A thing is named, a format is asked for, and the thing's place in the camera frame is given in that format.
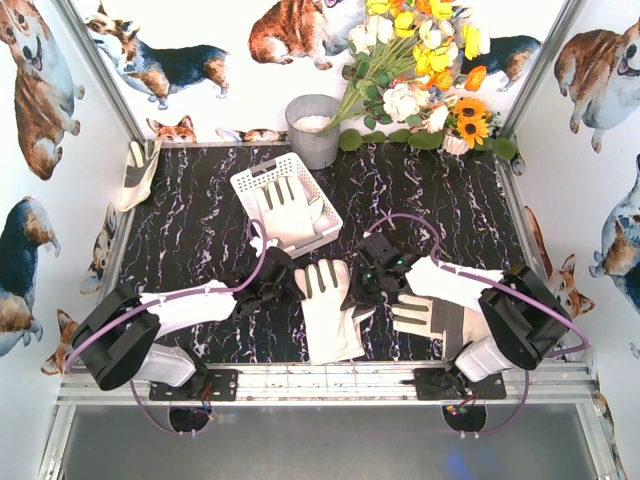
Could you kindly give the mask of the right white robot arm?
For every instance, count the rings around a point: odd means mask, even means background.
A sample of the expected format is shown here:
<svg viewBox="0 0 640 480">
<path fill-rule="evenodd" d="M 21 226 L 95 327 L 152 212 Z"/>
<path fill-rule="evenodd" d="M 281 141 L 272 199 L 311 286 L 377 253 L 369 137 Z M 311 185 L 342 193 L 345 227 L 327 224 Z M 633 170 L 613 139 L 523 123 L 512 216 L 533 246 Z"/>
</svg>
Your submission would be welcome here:
<svg viewBox="0 0 640 480">
<path fill-rule="evenodd" d="M 429 386 L 465 392 L 489 376 L 532 371 L 569 331 L 572 319 L 526 265 L 506 271 L 463 267 L 403 254 L 380 232 L 368 233 L 343 308 L 373 309 L 395 295 L 397 325 L 441 336 L 446 364 Z"/>
</svg>

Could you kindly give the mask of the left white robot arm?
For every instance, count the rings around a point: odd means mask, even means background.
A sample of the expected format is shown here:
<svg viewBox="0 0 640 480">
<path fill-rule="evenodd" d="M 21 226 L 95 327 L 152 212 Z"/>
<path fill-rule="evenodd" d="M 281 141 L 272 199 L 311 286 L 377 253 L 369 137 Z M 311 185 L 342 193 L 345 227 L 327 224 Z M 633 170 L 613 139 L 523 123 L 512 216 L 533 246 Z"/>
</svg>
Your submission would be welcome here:
<svg viewBox="0 0 640 480">
<path fill-rule="evenodd" d="M 75 330 L 65 365 L 81 361 L 103 391 L 131 381 L 154 384 L 154 396 L 196 399 L 215 390 L 214 372 L 185 347 L 158 339 L 206 322 L 237 320 L 279 301 L 300 301 L 294 263 L 271 246 L 252 271 L 237 272 L 195 288 L 136 294 L 114 288 Z"/>
</svg>

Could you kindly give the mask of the white work glove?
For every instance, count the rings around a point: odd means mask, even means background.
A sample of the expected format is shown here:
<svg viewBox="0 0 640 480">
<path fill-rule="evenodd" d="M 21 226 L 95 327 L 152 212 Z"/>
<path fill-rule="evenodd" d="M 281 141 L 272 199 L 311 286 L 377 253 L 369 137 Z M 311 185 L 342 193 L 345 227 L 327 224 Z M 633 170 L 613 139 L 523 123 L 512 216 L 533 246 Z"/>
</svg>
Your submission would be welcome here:
<svg viewBox="0 0 640 480">
<path fill-rule="evenodd" d="M 288 247 L 315 236 L 314 224 L 321 218 L 324 200 L 308 200 L 297 177 L 282 176 L 254 190 L 262 223 L 270 240 Z"/>
</svg>

